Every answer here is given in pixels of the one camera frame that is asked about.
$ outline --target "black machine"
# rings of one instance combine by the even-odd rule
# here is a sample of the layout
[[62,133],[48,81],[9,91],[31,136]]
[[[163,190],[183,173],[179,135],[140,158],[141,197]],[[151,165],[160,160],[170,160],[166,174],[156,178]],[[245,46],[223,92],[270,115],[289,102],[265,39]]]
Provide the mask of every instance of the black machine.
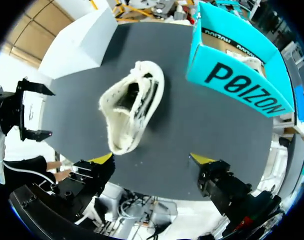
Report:
[[[79,161],[78,171],[57,185],[51,185],[49,195],[39,186],[23,186],[15,190],[10,201],[25,224],[42,239],[97,239],[97,233],[76,224],[94,195],[99,196],[112,176],[115,163],[112,155],[103,164]],[[204,197],[210,197],[222,215],[230,220],[223,232],[224,240],[259,239],[265,231],[262,226],[277,214],[281,198],[263,191],[257,197],[250,194],[251,185],[244,184],[229,172],[226,162],[210,161],[204,164],[190,156],[189,167],[198,171],[197,186]],[[102,208],[96,209],[104,218]],[[214,239],[201,236],[200,240]]]
[[[223,239],[259,239],[265,232],[262,226],[277,214],[281,198],[269,191],[257,197],[251,195],[251,184],[245,184],[229,172],[230,165],[223,160],[201,164],[190,155],[189,167],[199,171],[197,186],[204,197],[209,197],[222,215],[230,220]],[[204,236],[200,239],[211,239]]]
[[24,121],[24,92],[35,92],[54,96],[44,84],[30,82],[27,77],[19,81],[15,92],[3,92],[0,87],[0,133],[7,135],[13,126],[18,126],[21,140],[35,140],[41,142],[52,135],[46,130],[27,130]]

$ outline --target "white box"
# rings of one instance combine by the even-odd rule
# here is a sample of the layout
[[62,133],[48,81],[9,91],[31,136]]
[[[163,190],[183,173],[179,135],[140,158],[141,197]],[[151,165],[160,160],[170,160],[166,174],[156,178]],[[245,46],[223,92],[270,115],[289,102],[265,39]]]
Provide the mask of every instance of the white box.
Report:
[[108,4],[61,30],[47,50],[39,71],[53,79],[101,65],[117,22]]

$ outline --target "shoe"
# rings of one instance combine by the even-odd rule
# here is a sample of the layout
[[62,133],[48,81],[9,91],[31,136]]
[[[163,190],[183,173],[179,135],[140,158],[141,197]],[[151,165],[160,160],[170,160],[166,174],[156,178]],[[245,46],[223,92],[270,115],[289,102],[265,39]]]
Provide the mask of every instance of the shoe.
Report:
[[129,75],[103,93],[99,106],[112,153],[122,155],[137,147],[163,92],[162,69],[151,61],[137,61]]
[[262,77],[265,77],[262,73],[261,70],[261,60],[253,57],[253,56],[242,56],[241,54],[235,53],[235,52],[231,52],[228,51],[227,55],[239,60],[240,62],[248,65],[250,68],[252,68],[253,70],[257,71]]

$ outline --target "cyan box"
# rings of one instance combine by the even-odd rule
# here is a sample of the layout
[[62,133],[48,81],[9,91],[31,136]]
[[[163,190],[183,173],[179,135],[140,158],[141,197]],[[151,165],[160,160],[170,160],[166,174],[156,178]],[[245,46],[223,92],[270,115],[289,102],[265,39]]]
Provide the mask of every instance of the cyan box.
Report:
[[[266,117],[294,111],[291,82],[278,49],[237,16],[200,2],[195,16],[187,80],[234,98]],[[246,64],[202,42],[202,31],[233,44],[264,64],[266,78]]]

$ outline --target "gray table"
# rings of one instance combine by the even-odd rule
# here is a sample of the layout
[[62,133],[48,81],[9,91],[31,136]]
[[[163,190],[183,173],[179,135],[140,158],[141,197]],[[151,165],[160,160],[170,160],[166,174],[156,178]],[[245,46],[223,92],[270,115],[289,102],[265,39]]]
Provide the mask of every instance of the gray table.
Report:
[[164,23],[118,26],[100,68],[53,81],[56,94],[43,114],[47,143],[76,162],[109,152],[106,123],[98,111],[101,94],[125,77],[137,60],[156,62],[164,71],[163,99],[139,147],[116,156],[110,181],[142,194],[203,200],[188,174],[190,152],[223,159],[256,187],[269,153],[272,119],[212,89],[185,79],[192,28]]

